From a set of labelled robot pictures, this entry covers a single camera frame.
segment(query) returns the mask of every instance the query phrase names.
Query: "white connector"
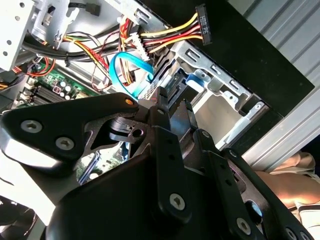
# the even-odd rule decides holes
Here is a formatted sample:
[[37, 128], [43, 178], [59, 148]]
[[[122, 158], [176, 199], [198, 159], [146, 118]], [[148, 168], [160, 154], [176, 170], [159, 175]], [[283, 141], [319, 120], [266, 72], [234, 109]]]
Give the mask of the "white connector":
[[145, 48], [141, 42], [141, 39], [137, 32], [131, 33], [130, 37], [128, 37], [125, 42], [129, 43], [132, 41], [132, 44], [136, 47], [136, 50], [138, 51], [139, 55], [141, 56], [143, 61], [149, 61], [150, 57], [148, 56], [147, 52], [145, 51]]

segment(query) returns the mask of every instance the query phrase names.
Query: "screw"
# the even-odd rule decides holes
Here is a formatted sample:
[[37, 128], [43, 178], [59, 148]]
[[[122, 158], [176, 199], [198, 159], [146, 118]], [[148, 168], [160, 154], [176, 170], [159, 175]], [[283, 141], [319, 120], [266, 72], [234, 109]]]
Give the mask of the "screw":
[[286, 227], [285, 230], [286, 230], [286, 232], [288, 233], [288, 235], [290, 236], [290, 238], [291, 238], [292, 240], [297, 240], [296, 235], [294, 234], [293, 231], [291, 231], [290, 228]]
[[41, 123], [35, 120], [25, 120], [21, 123], [20, 127], [23, 131], [31, 134], [37, 134], [43, 128]]
[[38, 70], [41, 69], [41, 65], [40, 65], [39, 63], [36, 63], [34, 66], [35, 66], [35, 68], [38, 69]]
[[241, 217], [238, 217], [236, 219], [236, 224], [238, 225], [238, 228], [244, 232], [246, 235], [250, 235], [251, 234], [251, 229], [249, 224]]
[[56, 141], [55, 141], [55, 145], [60, 148], [61, 150], [71, 150], [75, 147], [75, 143], [74, 141], [72, 141], [70, 138], [68, 137], [59, 137]]
[[307, 234], [305, 234], [303, 231], [300, 232], [301, 237], [303, 238], [303, 240], [310, 240], [310, 238], [307, 236]]
[[259, 103], [259, 104], [255, 105], [254, 108], [257, 109], [257, 110], [259, 110], [261, 107], [262, 107], [262, 105]]
[[209, 133], [207, 133], [206, 131], [202, 131], [202, 134], [203, 134], [206, 138], [210, 138]]
[[125, 102], [126, 102], [127, 104], [129, 104], [129, 105], [133, 105], [133, 104], [134, 104], [134, 102], [133, 102], [131, 99], [129, 99], [129, 98], [126, 98], [126, 99], [125, 99]]
[[185, 200], [176, 193], [170, 195], [170, 204], [174, 206], [175, 209], [182, 211], [186, 207]]
[[232, 157], [234, 157], [234, 158], [237, 157], [237, 154], [236, 154], [234, 151], [230, 150], [229, 153], [230, 153], [230, 155], [231, 155]]

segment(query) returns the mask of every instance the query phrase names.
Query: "ram slot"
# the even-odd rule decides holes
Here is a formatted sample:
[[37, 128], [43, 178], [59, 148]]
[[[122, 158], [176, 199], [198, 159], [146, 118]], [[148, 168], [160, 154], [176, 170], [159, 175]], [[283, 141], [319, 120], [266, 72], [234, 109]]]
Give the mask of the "ram slot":
[[34, 96], [34, 97], [32, 98], [32, 103], [33, 103], [34, 105], [38, 106], [38, 105], [43, 105], [43, 104], [50, 104], [51, 102], [48, 102], [48, 101], [42, 99], [42, 98], [39, 97], [39, 96]]
[[63, 97], [46, 89], [43, 86], [38, 86], [36, 88], [35, 95], [43, 98], [44, 100], [46, 100], [47, 102], [50, 102], [50, 103], [58, 103], [58, 102], [65, 101], [65, 99]]

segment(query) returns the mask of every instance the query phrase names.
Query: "skin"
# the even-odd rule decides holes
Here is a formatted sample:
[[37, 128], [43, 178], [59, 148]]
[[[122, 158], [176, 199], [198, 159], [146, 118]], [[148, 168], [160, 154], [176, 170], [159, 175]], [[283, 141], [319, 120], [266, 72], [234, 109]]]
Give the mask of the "skin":
[[263, 171], [256, 174], [287, 208], [294, 207], [295, 202], [314, 204], [320, 201], [320, 184], [310, 177], [295, 173], [271, 175]]

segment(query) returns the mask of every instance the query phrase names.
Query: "cable tie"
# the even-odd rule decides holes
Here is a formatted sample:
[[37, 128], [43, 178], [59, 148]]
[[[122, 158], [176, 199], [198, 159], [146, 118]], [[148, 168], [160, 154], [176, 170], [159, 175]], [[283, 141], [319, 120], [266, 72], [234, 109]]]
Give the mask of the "cable tie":
[[69, 61], [69, 52], [65, 52], [65, 60], [64, 60], [64, 63], [65, 63], [65, 67], [68, 68], [70, 66], [70, 61]]

